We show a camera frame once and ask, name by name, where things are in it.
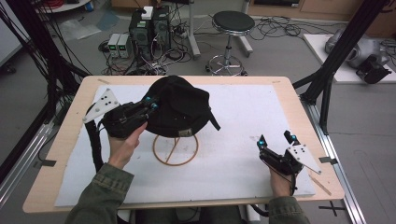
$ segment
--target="stool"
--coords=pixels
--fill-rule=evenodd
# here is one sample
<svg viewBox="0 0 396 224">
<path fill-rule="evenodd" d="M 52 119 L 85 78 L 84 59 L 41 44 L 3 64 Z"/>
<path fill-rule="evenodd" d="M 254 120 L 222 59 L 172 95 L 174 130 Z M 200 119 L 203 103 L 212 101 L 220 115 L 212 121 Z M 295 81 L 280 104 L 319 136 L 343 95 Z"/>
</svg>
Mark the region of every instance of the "stool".
<svg viewBox="0 0 396 224">
<path fill-rule="evenodd" d="M 248 35 L 255 23 L 249 15 L 239 11 L 221 11 L 213 16 L 212 24 L 219 32 L 228 35 L 228 43 L 223 55 L 216 55 L 206 65 L 206 72 L 222 76 L 247 76 L 241 61 L 231 56 L 231 37 Z"/>
</svg>

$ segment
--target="hat stand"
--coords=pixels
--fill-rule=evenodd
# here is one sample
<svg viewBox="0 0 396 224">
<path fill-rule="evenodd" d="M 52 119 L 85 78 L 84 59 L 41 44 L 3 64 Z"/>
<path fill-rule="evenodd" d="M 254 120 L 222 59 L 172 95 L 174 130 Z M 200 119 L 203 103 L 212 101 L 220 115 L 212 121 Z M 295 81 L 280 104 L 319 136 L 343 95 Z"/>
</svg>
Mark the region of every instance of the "hat stand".
<svg viewBox="0 0 396 224">
<path fill-rule="evenodd" d="M 198 138 L 194 135 L 193 137 L 195 139 L 196 148 L 191 153 L 191 156 L 188 157 L 185 161 L 178 162 L 178 163 L 172 163 L 172 162 L 170 162 L 170 160 L 171 160 L 172 155 L 174 154 L 174 152 L 177 150 L 177 144 L 180 141 L 180 137 L 179 138 L 174 138 L 174 145 L 170 149 L 169 155 L 165 156 L 164 159 L 159 156 L 159 152 L 158 152 L 159 146 L 157 146 L 157 141 L 158 141 L 159 137 L 160 137 L 159 135 L 155 136 L 154 141 L 152 143 L 152 151 L 154 153 L 155 158 L 157 158 L 158 161 L 160 161 L 161 163 L 163 163 L 165 165 L 168 165 L 168 166 L 181 166 L 181 165 L 187 164 L 190 161 L 192 161 L 195 158 L 196 154 L 198 153 L 198 148 L 199 148 Z"/>
</svg>

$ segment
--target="hand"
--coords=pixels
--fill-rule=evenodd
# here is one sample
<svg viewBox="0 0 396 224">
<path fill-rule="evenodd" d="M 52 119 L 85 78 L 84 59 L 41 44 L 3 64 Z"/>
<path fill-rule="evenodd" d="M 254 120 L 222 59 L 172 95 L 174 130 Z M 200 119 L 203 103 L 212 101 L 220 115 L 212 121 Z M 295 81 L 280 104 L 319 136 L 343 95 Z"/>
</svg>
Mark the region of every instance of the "hand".
<svg viewBox="0 0 396 224">
<path fill-rule="evenodd" d="M 275 172 L 272 167 L 268 168 L 270 169 L 271 188 L 273 190 L 274 198 L 290 196 L 291 175 L 281 175 Z"/>
<path fill-rule="evenodd" d="M 108 164 L 122 170 L 134 154 L 134 149 L 139 145 L 139 136 L 143 131 L 145 131 L 147 126 L 148 124 L 144 123 L 142 126 L 134 130 L 134 132 L 126 139 L 109 136 L 108 142 L 110 143 L 110 158 L 108 159 Z"/>
</svg>

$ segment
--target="olive green sleeve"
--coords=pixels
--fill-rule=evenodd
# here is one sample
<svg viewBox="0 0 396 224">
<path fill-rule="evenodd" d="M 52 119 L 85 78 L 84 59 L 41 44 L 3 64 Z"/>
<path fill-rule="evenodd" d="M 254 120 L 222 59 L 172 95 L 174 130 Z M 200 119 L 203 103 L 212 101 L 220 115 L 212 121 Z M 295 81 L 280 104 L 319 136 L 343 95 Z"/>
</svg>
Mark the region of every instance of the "olive green sleeve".
<svg viewBox="0 0 396 224">
<path fill-rule="evenodd" d="M 117 223 L 117 209 L 134 176 L 107 163 L 85 188 L 69 213 L 66 224 Z"/>
<path fill-rule="evenodd" d="M 269 203 L 270 224 L 310 223 L 294 197 L 274 198 Z"/>
</svg>

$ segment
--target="white paper sheet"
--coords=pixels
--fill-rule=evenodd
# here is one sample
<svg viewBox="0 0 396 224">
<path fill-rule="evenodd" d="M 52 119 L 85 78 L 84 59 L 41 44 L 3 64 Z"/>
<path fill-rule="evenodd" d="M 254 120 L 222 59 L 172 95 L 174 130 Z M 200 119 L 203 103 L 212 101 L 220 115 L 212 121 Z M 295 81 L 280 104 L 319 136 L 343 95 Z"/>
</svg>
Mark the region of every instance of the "white paper sheet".
<svg viewBox="0 0 396 224">
<path fill-rule="evenodd" d="M 227 200 L 272 195 L 270 174 L 259 159 L 256 142 L 264 134 L 269 148 L 282 155 L 289 145 L 283 136 L 283 132 L 290 130 L 289 124 L 274 88 L 269 85 L 195 87 L 210 93 L 209 103 L 220 131 L 208 122 L 196 134 L 199 141 L 196 157 L 177 167 L 166 166 L 155 159 L 152 152 L 155 135 L 143 132 L 139 147 L 125 167 L 135 175 L 125 203 Z M 139 101 L 149 86 L 101 86 L 95 102 L 106 88 L 113 90 L 119 102 L 125 104 Z M 106 161 L 109 152 L 106 130 L 101 131 L 101 141 Z M 187 158 L 191 149 L 196 147 L 193 138 L 181 139 L 180 144 L 189 149 L 183 150 L 182 147 L 176 150 L 175 157 Z M 94 174 L 90 141 L 82 127 L 67 163 L 55 206 L 75 205 Z M 315 194 L 305 168 L 297 178 L 297 187 L 295 195 Z"/>
</svg>

